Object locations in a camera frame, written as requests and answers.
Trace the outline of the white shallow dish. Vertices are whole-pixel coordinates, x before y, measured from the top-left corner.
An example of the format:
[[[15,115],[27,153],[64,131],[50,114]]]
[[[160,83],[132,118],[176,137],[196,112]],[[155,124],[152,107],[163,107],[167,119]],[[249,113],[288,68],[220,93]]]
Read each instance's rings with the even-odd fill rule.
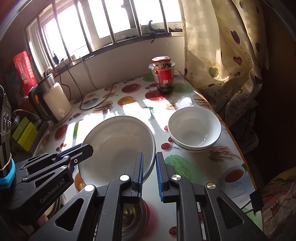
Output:
[[[125,172],[135,163],[137,153],[144,156],[143,181],[152,172],[155,163],[156,141],[150,128],[138,118],[115,116],[92,129],[83,144],[93,147],[93,154],[78,164],[85,184],[102,186]]]

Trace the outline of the black binder clip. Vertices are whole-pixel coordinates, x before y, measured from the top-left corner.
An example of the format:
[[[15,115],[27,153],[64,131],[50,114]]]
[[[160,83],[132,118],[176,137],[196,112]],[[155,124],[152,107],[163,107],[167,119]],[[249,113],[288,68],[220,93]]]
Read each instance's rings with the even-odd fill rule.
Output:
[[[247,213],[253,212],[255,214],[258,211],[261,211],[264,207],[264,202],[260,190],[257,189],[254,192],[250,193],[249,197],[250,200],[245,205],[243,205],[241,209],[244,209],[248,204],[251,204],[252,209],[248,210]]]

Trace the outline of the black white patterned tray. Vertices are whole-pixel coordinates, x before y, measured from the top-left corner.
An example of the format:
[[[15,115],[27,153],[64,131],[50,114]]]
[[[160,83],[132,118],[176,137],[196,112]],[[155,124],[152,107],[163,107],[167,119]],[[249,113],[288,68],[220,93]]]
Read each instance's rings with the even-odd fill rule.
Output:
[[[29,148],[29,152],[31,154],[34,154],[39,142],[41,141],[44,133],[47,131],[48,127],[49,127],[49,123],[47,121],[44,121],[42,124],[41,124],[41,127],[40,129],[38,130],[38,133],[36,135],[36,137],[34,138],[30,148]]]

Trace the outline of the clear plastic tub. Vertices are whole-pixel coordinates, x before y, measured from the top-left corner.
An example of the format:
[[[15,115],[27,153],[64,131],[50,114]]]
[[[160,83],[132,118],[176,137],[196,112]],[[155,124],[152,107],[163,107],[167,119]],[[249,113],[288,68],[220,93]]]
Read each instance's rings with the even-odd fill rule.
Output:
[[[155,72],[155,70],[154,70],[154,66],[153,66],[153,64],[150,64],[150,65],[149,65],[149,70],[151,70],[155,82],[158,83],[158,76],[156,75],[156,72]],[[174,80],[174,72],[175,72],[175,62],[171,62],[171,75],[172,75],[172,80]]]

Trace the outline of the grey oval device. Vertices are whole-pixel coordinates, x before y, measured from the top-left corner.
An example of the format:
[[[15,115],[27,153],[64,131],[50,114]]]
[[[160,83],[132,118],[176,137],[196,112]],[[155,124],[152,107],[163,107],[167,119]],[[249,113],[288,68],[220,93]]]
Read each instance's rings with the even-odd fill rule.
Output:
[[[20,116],[17,115],[17,116],[14,117],[14,119],[12,121],[11,131],[14,131],[18,127],[19,123],[20,123]]]

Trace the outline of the dark green box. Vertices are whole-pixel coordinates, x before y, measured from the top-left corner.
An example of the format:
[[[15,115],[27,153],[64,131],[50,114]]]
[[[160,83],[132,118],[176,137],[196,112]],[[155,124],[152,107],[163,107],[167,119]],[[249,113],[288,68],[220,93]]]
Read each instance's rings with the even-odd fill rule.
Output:
[[[16,130],[14,131],[12,137],[15,141],[18,141],[23,132],[25,131],[27,125],[29,124],[29,120],[27,117],[24,117],[22,121],[18,124]]]

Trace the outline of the stainless steel bowl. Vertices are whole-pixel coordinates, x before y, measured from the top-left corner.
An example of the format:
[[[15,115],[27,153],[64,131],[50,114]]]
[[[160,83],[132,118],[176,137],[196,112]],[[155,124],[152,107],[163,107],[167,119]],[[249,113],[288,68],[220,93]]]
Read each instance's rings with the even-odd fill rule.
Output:
[[[149,221],[149,208],[144,200],[125,204],[122,216],[121,240],[137,240]]]

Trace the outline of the red chili sauce jar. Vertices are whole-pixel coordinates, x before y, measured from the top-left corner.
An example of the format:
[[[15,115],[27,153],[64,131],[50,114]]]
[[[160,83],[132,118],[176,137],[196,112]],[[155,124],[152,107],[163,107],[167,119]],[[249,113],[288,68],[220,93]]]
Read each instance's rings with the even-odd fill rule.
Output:
[[[173,75],[171,73],[171,58],[169,56],[158,56],[152,58],[154,73],[156,76],[157,89],[162,94],[173,91]]]

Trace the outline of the heart patterned curtain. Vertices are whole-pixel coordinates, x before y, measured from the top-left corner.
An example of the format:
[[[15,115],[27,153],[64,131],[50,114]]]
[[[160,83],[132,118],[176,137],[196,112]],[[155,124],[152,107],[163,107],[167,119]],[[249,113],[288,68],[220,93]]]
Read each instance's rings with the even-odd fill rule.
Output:
[[[185,76],[224,123],[254,107],[268,65],[259,1],[180,1]]]

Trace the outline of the white bowl with blue stripe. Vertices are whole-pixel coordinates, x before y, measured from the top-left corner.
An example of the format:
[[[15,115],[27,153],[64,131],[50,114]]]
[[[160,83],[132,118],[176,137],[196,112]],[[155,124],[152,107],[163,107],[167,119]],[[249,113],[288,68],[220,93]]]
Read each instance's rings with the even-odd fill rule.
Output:
[[[200,107],[186,107],[173,113],[168,122],[171,137],[189,145],[189,138],[220,138],[220,120],[211,111]]]

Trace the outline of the lime yellow box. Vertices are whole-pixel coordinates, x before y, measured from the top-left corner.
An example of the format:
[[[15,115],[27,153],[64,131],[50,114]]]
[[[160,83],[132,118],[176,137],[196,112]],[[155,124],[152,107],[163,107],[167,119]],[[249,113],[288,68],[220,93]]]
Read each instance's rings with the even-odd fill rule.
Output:
[[[28,151],[37,136],[38,131],[32,123],[29,123],[23,131],[17,143],[26,151]]]

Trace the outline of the window metal bars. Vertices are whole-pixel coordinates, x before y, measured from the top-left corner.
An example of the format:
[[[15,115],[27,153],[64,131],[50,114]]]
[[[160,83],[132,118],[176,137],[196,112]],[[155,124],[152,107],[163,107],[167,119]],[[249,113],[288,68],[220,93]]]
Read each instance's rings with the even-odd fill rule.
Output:
[[[39,74],[129,39],[182,33],[179,1],[48,1],[26,27]]]

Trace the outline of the red paper package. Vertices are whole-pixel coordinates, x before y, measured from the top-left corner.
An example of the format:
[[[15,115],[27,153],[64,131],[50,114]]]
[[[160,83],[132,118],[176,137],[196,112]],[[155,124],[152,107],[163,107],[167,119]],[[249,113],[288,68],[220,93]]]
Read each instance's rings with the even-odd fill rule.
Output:
[[[26,51],[20,52],[14,56],[14,64],[18,76],[22,82],[23,91],[28,95],[31,88],[37,85],[37,80],[31,66],[29,55]]]

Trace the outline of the white electric kettle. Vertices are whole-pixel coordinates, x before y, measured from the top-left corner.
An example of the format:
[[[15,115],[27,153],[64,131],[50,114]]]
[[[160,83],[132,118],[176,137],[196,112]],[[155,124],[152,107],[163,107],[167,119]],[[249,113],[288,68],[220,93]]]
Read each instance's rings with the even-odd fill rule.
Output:
[[[41,120],[52,121],[57,125],[65,122],[73,113],[70,101],[53,74],[32,87],[28,98]]]

